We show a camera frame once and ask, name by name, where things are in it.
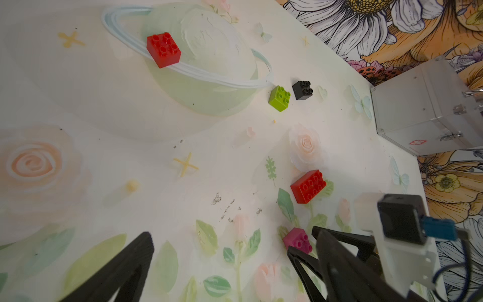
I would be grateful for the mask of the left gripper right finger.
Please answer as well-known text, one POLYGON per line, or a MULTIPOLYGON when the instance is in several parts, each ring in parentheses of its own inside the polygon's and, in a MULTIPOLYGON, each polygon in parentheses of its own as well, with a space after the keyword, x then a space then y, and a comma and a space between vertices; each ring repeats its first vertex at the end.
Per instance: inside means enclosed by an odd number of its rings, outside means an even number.
POLYGON ((316 238, 316 249, 329 301, 400 300, 400 295, 382 280, 367 260, 357 258, 355 246, 321 231, 316 238))

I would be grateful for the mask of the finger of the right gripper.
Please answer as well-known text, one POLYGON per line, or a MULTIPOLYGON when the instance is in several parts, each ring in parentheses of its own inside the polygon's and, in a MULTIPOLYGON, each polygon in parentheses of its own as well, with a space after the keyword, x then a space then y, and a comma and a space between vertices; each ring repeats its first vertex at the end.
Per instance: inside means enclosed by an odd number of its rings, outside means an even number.
POLYGON ((314 238, 317 238, 321 231, 327 231, 338 241, 355 246, 358 249, 357 258, 360 260, 368 260, 372 255, 376 255, 376 241, 373 236, 339 232, 319 226, 313 227, 311 234, 314 238))
POLYGON ((299 279, 304 286, 308 294, 308 298, 311 302, 323 301, 326 302, 327 299, 322 295, 321 291, 318 289, 316 284, 313 282, 311 277, 306 271, 306 268, 311 271, 321 282, 323 282, 323 276, 320 271, 319 260, 309 254, 298 250, 295 247, 289 246, 287 250, 287 256, 293 265, 295 272, 297 273, 299 279))

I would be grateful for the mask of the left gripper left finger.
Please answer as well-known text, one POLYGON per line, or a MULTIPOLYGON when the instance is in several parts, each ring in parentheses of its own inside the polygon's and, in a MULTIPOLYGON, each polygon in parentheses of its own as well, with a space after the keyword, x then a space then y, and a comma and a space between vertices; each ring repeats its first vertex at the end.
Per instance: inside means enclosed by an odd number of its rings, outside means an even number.
POLYGON ((63 301, 139 301, 154 253, 152 236, 141 233, 63 301))

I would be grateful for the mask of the magenta lego brick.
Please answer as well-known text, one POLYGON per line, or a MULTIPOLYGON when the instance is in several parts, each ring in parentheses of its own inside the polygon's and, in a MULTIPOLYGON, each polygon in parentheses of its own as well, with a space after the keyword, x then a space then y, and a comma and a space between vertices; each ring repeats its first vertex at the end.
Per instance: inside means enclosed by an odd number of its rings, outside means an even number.
POLYGON ((308 235, 300 228, 293 228, 287 235, 285 235, 283 237, 283 243, 287 249, 289 247, 294 247, 306 254, 310 254, 313 251, 308 235))

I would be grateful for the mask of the long red lego brick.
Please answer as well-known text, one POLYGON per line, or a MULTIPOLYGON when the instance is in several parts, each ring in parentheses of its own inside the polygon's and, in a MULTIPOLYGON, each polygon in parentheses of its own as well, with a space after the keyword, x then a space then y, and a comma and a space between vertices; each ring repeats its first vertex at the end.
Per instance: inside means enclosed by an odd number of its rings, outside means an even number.
POLYGON ((308 204, 327 186, 323 174, 319 170, 307 172, 304 176, 292 183, 291 190, 297 204, 308 204))

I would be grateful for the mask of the small red lego brick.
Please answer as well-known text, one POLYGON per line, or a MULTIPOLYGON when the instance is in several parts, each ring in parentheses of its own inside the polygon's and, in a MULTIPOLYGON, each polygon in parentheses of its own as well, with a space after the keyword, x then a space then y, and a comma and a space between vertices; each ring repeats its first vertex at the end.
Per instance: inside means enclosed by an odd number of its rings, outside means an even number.
POLYGON ((179 63, 182 54, 169 32, 148 36, 147 50, 160 69, 179 63))

